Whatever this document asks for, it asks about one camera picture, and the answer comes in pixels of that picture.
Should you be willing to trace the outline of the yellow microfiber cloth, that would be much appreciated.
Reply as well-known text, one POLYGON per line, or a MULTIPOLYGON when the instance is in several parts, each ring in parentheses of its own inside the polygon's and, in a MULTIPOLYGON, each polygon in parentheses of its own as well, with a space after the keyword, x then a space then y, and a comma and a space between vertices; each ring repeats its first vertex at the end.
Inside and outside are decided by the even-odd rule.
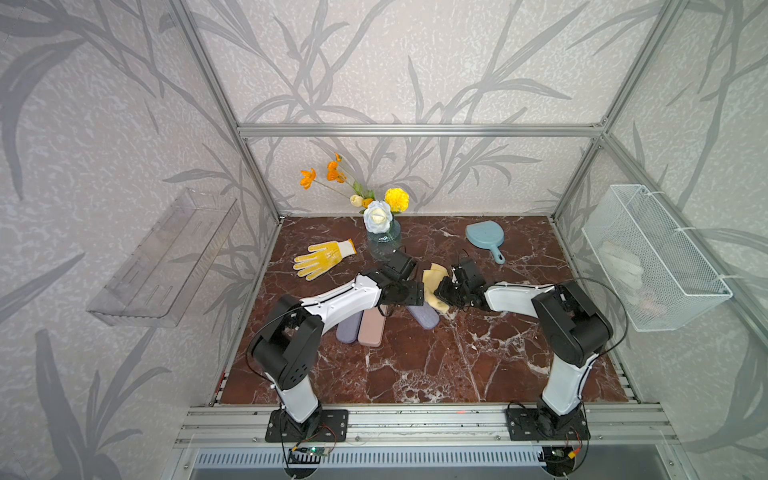
POLYGON ((424 300, 435 311, 440 314, 446 314, 450 306, 444 301, 440 300, 436 295, 436 290, 444 278, 448 276, 448 271, 445 267, 432 263, 429 269, 426 269, 422 273, 422 282, 424 284, 424 300))

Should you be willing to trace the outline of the lavender eyeglass case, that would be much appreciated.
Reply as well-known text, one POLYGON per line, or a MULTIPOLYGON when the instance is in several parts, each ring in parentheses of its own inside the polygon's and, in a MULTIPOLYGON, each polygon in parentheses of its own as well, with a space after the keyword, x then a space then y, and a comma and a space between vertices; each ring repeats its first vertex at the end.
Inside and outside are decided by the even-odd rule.
POLYGON ((408 305, 407 310, 425 330, 432 330, 439 324, 439 313, 429 304, 408 305))
POLYGON ((358 339, 358 334, 363 318, 363 312, 357 312, 354 315, 340 322, 336 327, 336 338, 344 344, 353 344, 358 339))

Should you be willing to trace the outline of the pink eyeglass case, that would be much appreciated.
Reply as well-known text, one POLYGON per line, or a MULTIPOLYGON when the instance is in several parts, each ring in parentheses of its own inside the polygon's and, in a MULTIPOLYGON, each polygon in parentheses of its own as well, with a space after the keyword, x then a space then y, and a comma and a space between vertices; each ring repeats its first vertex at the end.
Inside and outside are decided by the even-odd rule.
POLYGON ((363 312, 357 341, 368 347, 379 347, 382 343, 386 317, 378 308, 363 312))

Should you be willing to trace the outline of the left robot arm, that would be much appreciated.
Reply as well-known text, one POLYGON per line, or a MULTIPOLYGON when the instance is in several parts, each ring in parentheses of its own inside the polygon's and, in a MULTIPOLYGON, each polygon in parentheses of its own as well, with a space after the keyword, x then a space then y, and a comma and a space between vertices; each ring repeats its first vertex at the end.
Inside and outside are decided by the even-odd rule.
POLYGON ((303 299, 285 295, 274 305, 246 358, 261 367, 291 421, 305 427, 320 418, 309 375, 325 333, 365 310, 424 304, 424 284, 411 277, 416 266, 414 258, 396 251, 388 262, 340 287, 303 299))

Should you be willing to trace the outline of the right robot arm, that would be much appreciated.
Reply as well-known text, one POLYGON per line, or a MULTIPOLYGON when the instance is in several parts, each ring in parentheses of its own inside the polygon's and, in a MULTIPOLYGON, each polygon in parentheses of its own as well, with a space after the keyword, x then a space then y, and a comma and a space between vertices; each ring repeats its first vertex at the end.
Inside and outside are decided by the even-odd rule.
POLYGON ((592 365, 614 335, 610 322, 575 279, 548 285, 490 283, 475 262, 465 258, 439 280, 434 295, 452 307, 538 320, 553 352, 539 410, 552 419, 565 418, 580 407, 592 365))

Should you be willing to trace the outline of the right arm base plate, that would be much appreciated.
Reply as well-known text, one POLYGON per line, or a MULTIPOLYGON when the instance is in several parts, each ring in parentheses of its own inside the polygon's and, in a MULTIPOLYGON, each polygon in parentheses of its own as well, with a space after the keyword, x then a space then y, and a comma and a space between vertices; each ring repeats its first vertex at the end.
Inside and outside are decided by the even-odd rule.
POLYGON ((512 441, 576 441, 591 439, 582 408, 557 415, 546 405, 535 408, 509 404, 505 410, 506 427, 512 441))

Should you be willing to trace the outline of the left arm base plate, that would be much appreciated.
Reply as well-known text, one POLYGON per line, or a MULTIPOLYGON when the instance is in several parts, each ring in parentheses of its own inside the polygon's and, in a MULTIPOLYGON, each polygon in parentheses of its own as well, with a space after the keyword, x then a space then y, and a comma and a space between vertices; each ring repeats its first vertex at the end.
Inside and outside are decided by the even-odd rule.
POLYGON ((288 442, 343 442, 349 426, 349 411, 326 409, 319 406, 307 420, 298 422, 285 410, 271 412, 265 441, 267 443, 288 442))

